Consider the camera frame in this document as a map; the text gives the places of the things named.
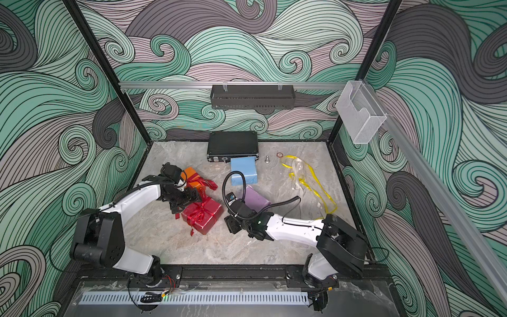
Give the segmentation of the purple gift box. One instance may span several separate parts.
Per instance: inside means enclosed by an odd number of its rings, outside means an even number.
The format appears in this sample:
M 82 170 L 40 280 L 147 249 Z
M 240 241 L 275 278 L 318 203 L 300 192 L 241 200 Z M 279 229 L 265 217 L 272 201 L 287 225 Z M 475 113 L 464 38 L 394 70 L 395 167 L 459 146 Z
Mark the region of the purple gift box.
M 246 187 L 246 196 L 244 200 L 247 207 L 258 213 L 264 207 L 270 206 L 271 202 L 253 189 L 250 185 Z

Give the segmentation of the blue gift box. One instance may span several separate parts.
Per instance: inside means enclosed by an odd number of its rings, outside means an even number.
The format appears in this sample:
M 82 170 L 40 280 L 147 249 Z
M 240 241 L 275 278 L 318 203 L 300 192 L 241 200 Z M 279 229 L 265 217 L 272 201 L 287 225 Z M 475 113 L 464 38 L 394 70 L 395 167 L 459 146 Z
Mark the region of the blue gift box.
M 239 157 L 231 160 L 231 171 L 241 172 L 247 185 L 257 184 L 256 157 Z

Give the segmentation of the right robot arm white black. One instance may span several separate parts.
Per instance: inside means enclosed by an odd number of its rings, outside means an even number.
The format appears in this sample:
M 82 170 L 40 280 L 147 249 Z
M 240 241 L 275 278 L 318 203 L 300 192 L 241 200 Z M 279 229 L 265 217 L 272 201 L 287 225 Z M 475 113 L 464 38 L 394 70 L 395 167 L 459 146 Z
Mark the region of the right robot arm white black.
M 260 241 L 287 240 L 316 248 L 318 252 L 307 257 L 302 269 L 302 278 L 311 287 L 322 287 L 329 279 L 364 276 L 367 239 L 336 215 L 311 221 L 263 213 L 252 221 L 241 221 L 232 215 L 224 221 L 234 235 L 243 230 Z

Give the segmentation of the yellow ribbon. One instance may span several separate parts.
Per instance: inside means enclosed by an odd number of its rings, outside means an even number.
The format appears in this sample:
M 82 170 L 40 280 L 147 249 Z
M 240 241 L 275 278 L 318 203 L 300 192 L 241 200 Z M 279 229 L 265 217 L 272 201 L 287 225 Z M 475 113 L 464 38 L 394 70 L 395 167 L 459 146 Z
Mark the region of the yellow ribbon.
M 337 211 L 338 205 L 326 192 L 311 165 L 294 155 L 282 156 L 280 163 L 289 170 L 292 189 L 298 190 L 303 195 L 310 194 L 323 218 Z

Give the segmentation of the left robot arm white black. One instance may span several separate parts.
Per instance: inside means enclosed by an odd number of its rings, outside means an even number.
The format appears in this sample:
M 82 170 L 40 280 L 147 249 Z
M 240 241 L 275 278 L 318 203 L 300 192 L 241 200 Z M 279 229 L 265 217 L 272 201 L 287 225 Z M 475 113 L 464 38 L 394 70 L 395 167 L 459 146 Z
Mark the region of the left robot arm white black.
M 124 227 L 151 202 L 169 203 L 170 212 L 175 215 L 200 200 L 199 190 L 189 187 L 183 179 L 147 176 L 118 200 L 80 214 L 69 255 L 72 260 L 98 267 L 153 275 L 156 257 L 128 247 Z

